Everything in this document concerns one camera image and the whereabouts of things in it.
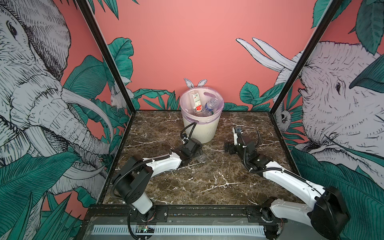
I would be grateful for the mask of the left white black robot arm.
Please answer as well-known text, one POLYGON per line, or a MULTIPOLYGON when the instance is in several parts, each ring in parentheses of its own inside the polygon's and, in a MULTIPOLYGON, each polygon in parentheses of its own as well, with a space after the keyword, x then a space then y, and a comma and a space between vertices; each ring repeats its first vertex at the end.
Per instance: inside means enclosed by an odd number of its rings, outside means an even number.
POLYGON ((151 178, 187 166, 192 159, 202 156, 203 144, 196 139, 186 139, 183 144, 161 156, 140 158, 132 156, 113 176, 110 194, 125 202, 141 215, 155 211, 154 204, 145 190, 151 178))

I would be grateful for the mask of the blue label bottle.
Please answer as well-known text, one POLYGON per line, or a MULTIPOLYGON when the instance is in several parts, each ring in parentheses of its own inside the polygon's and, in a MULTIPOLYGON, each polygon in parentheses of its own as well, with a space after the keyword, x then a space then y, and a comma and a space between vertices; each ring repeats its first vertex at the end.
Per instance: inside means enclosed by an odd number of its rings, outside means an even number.
POLYGON ((219 99, 214 97, 206 102, 205 109, 209 112, 213 112, 218 105, 219 105, 219 99))
POLYGON ((202 154, 202 155, 199 155, 196 157, 196 160, 199 162, 199 163, 205 163, 208 159, 208 156, 206 154, 202 154))

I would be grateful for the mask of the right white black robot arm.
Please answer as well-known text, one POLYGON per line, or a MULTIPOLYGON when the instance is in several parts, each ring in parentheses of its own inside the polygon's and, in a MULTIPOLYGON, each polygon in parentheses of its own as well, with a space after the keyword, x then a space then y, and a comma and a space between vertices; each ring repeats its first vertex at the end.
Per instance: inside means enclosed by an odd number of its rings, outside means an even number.
POLYGON ((335 187, 323 187, 285 169, 269 157, 257 152, 257 144, 244 136, 241 129, 233 129, 233 143, 225 143, 225 152, 238 155, 251 174, 270 180, 302 203, 286 202, 270 197, 259 209, 261 219, 267 224, 283 224, 293 220, 312 227, 328 240, 338 240, 350 220, 350 214, 341 192, 335 187))

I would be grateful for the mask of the clear bottle red white label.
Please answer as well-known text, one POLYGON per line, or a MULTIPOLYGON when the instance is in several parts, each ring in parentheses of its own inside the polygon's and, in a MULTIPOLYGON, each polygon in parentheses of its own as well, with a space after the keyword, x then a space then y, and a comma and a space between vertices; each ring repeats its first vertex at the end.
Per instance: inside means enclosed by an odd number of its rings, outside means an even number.
POLYGON ((202 111, 202 103, 199 92, 197 90, 191 91, 190 97, 195 113, 200 113, 202 111))

